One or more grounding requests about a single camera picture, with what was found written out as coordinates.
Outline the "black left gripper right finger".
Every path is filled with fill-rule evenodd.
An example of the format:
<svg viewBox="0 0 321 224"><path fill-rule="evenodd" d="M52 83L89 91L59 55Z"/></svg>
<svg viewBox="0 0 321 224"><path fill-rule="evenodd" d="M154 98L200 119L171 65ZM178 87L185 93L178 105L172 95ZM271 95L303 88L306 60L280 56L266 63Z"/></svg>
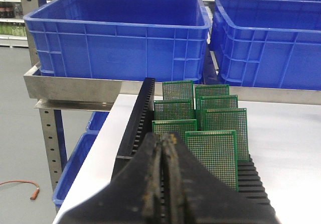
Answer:
<svg viewBox="0 0 321 224"><path fill-rule="evenodd" d="M170 223L275 223L272 210L214 177L177 132L163 135Z"/></svg>

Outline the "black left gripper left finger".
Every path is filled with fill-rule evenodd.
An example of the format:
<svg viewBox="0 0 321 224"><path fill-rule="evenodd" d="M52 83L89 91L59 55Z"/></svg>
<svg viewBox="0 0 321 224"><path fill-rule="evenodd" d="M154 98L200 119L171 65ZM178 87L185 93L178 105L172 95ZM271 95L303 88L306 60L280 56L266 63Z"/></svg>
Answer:
<svg viewBox="0 0 321 224"><path fill-rule="evenodd" d="M161 147L154 133L110 184L67 211L60 223L160 223Z"/></svg>

